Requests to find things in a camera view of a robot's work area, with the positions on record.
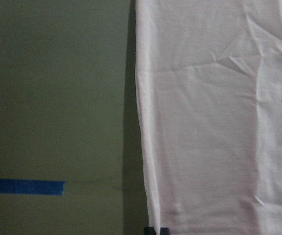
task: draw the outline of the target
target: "green surface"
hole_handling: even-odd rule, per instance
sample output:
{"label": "green surface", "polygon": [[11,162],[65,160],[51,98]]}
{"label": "green surface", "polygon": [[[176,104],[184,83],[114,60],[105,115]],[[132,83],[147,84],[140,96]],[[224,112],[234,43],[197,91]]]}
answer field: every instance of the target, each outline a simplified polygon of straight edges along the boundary
{"label": "green surface", "polygon": [[148,224],[128,0],[0,1],[0,235],[130,235]]}

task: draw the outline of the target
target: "blue tape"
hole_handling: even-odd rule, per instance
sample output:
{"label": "blue tape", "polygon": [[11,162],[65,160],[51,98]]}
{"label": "blue tape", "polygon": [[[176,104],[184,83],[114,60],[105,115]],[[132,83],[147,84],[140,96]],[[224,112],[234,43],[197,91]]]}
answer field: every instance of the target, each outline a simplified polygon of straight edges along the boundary
{"label": "blue tape", "polygon": [[0,193],[59,195],[64,181],[0,179]]}

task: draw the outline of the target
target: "tape strip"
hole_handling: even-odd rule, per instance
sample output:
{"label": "tape strip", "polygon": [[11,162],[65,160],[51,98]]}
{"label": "tape strip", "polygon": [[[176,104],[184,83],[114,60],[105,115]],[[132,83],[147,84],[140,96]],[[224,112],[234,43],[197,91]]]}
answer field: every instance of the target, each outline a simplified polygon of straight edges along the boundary
{"label": "tape strip", "polygon": [[64,181],[0,179],[0,193],[59,195]]}

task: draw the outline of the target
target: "blue painter's tape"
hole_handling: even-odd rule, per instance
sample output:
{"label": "blue painter's tape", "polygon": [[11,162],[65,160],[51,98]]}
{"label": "blue painter's tape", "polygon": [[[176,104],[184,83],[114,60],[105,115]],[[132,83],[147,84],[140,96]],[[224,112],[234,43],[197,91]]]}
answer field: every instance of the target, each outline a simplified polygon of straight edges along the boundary
{"label": "blue painter's tape", "polygon": [[61,196],[64,184],[64,181],[0,179],[0,193]]}

